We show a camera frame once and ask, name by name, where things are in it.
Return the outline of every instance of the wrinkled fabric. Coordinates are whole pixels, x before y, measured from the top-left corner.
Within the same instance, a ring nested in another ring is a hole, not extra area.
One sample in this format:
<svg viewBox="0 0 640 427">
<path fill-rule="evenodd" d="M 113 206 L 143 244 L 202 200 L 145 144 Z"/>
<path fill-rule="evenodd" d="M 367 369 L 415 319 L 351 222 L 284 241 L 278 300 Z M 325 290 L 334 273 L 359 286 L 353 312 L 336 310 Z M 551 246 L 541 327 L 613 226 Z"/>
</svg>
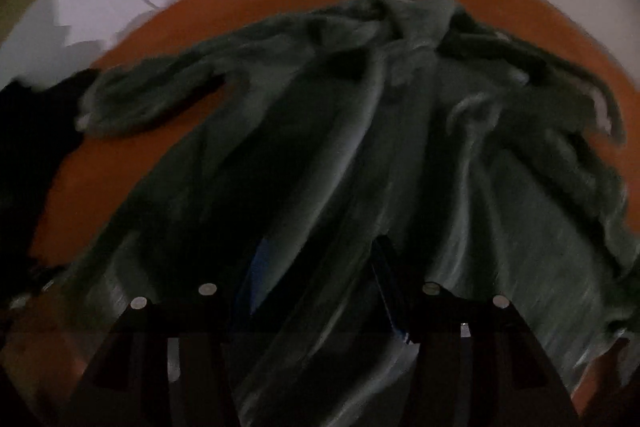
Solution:
<svg viewBox="0 0 640 427">
<path fill-rule="evenodd" d="M 148 128 L 220 76 L 228 100 L 67 273 L 69 325 L 106 331 L 135 296 L 215 282 L 255 426 L 375 425 L 381 394 L 399 406 L 378 425 L 398 421 L 416 351 L 370 271 L 381 233 L 456 295 L 507 295 L 569 388 L 638 330 L 624 186 L 581 136 L 622 142 L 622 121 L 587 71 L 452 0 L 351 0 L 108 71 L 79 126 Z"/>
</svg>

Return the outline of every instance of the orange fabric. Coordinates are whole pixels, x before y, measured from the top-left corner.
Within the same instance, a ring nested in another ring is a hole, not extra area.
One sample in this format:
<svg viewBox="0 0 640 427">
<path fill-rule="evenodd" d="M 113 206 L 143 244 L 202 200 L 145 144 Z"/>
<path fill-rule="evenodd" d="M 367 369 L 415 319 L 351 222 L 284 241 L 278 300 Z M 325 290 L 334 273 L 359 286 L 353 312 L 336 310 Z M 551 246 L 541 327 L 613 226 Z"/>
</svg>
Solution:
<svg viewBox="0 0 640 427">
<path fill-rule="evenodd" d="M 179 52 L 190 44 L 278 12 L 309 10 L 338 1 L 181 0 L 133 32 L 95 66 L 131 65 L 150 55 Z M 600 137 L 593 138 L 592 143 L 625 177 L 630 194 L 628 222 L 640 231 L 640 117 L 636 114 L 639 94 L 625 73 L 591 38 L 544 0 L 458 1 L 478 20 L 577 62 L 609 83 L 622 106 L 628 145 L 615 148 Z M 172 144 L 202 121 L 221 97 L 220 93 L 210 95 L 162 127 L 134 137 L 85 139 L 63 163 L 53 183 L 32 255 L 47 264 L 71 261 L 89 244 L 135 183 Z M 66 367 L 71 371 L 71 359 Z M 45 393 L 62 399 L 69 386 L 59 387 L 54 373 L 52 370 L 42 376 L 39 386 Z"/>
</svg>

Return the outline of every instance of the dark green jacket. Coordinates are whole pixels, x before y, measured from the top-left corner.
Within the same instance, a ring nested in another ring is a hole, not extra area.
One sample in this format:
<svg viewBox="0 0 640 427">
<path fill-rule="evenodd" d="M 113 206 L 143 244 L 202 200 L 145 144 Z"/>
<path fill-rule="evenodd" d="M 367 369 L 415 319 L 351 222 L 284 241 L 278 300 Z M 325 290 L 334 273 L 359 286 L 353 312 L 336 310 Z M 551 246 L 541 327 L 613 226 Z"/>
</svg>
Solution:
<svg viewBox="0 0 640 427">
<path fill-rule="evenodd" d="M 381 233 L 456 295 L 508 296 L 569 388 L 615 331 L 638 329 L 624 187 L 581 134 L 624 138 L 593 75 L 453 0 L 351 0 L 104 73 L 82 125 L 141 130 L 220 75 L 223 107 L 69 270 L 70 325 L 104 331 L 133 297 L 214 282 L 234 304 L 230 377 L 254 426 L 397 423 L 415 346 L 393 336 L 372 277 Z"/>
</svg>

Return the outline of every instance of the metal rivet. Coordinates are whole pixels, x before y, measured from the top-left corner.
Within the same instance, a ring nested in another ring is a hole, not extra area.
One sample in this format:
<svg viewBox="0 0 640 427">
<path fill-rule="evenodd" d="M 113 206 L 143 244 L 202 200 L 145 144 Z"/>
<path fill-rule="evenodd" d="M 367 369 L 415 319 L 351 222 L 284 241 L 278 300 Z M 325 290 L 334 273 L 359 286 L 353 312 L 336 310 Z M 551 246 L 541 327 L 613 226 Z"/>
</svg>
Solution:
<svg viewBox="0 0 640 427">
<path fill-rule="evenodd" d="M 494 305 L 500 309 L 508 308 L 510 304 L 509 299 L 504 295 L 496 295 L 494 297 Z"/>
<path fill-rule="evenodd" d="M 198 293 L 206 297 L 213 295 L 217 291 L 218 291 L 218 287 L 212 282 L 207 282 L 202 286 L 200 286 L 200 288 L 198 288 Z"/>
<path fill-rule="evenodd" d="M 425 295 L 440 295 L 440 285 L 435 282 L 426 282 L 422 285 L 422 292 Z"/>
<path fill-rule="evenodd" d="M 146 306 L 146 299 L 144 297 L 136 297 L 131 301 L 130 306 L 135 310 L 141 310 Z"/>
</svg>

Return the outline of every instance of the dark clothing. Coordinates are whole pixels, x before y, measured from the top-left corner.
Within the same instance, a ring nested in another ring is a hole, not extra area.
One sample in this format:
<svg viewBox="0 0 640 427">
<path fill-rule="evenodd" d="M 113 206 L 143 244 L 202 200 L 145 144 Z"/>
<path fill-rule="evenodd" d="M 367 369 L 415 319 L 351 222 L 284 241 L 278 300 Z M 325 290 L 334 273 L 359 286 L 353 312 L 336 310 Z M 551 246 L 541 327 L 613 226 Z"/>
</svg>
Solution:
<svg viewBox="0 0 640 427">
<path fill-rule="evenodd" d="M 0 91 L 0 303 L 38 275 L 31 238 L 60 163 L 82 141 L 78 101 L 96 76 L 81 71 L 41 92 L 14 80 Z"/>
<path fill-rule="evenodd" d="M 214 282 L 254 427 L 375 425 L 376 397 L 406 392 L 415 346 L 393 337 L 372 277 L 380 234 L 417 283 L 507 296 L 569 388 L 613 330 L 640 329 L 623 183 L 581 136 L 622 141 L 622 122 L 587 71 L 452 0 L 351 0 L 104 73 L 82 121 L 145 128 L 221 74 L 229 100 L 67 273 L 73 327 Z"/>
</svg>

